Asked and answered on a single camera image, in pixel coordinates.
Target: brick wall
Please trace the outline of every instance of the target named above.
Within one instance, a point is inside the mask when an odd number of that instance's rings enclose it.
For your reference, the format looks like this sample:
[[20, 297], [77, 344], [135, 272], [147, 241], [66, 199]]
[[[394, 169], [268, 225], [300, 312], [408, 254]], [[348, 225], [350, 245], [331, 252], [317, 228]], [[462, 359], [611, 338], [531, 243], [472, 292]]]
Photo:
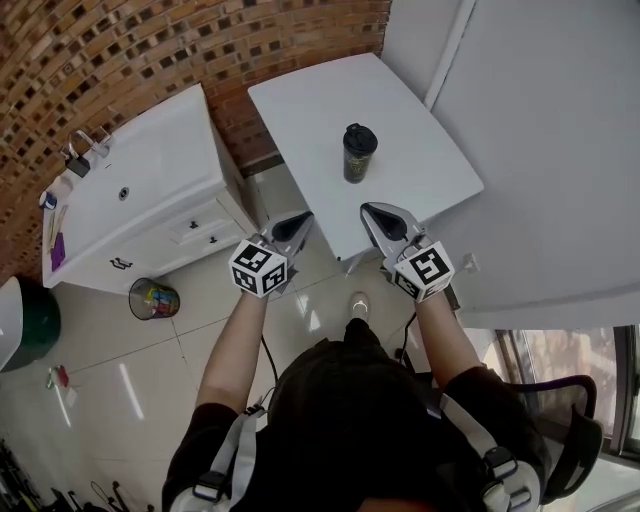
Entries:
[[379, 52], [387, 1], [0, 2], [0, 286], [39, 278], [37, 198], [83, 128], [113, 131], [202, 82], [240, 167], [275, 151], [247, 89], [327, 60]]

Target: green trash can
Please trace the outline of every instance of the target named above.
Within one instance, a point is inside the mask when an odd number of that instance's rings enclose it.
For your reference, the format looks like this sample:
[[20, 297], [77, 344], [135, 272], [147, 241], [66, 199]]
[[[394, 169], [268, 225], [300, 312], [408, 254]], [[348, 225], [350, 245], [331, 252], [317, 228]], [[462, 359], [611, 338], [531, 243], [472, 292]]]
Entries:
[[0, 288], [0, 372], [44, 357], [60, 338], [60, 309], [35, 281], [11, 277]]

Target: mug lid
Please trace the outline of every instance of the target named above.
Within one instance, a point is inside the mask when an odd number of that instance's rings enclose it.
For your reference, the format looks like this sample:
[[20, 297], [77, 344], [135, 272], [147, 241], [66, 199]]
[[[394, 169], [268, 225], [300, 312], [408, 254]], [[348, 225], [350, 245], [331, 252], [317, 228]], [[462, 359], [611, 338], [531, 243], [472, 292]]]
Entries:
[[378, 148], [378, 139], [375, 134], [358, 123], [347, 126], [342, 142], [349, 152], [356, 155], [370, 155]]

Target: trash can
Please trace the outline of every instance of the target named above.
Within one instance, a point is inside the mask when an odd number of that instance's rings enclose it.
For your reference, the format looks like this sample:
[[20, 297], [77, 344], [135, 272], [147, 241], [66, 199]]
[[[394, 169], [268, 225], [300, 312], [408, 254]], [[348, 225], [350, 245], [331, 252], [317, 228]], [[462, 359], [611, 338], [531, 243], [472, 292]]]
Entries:
[[0, 372], [44, 357], [60, 338], [60, 309], [35, 281], [11, 277], [0, 288]]
[[180, 310], [180, 296], [170, 286], [143, 277], [129, 290], [129, 308], [139, 320], [170, 318]]

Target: white cube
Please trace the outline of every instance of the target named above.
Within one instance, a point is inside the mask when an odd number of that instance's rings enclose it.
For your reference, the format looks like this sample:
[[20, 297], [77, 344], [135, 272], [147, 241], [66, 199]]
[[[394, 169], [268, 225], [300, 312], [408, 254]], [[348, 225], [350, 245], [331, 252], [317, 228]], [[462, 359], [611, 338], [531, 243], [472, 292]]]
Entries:
[[249, 240], [240, 242], [229, 260], [233, 282], [256, 297], [264, 297], [287, 282], [287, 258]]
[[416, 302], [422, 302], [444, 290], [455, 271], [440, 242], [422, 249], [394, 265], [393, 282]]

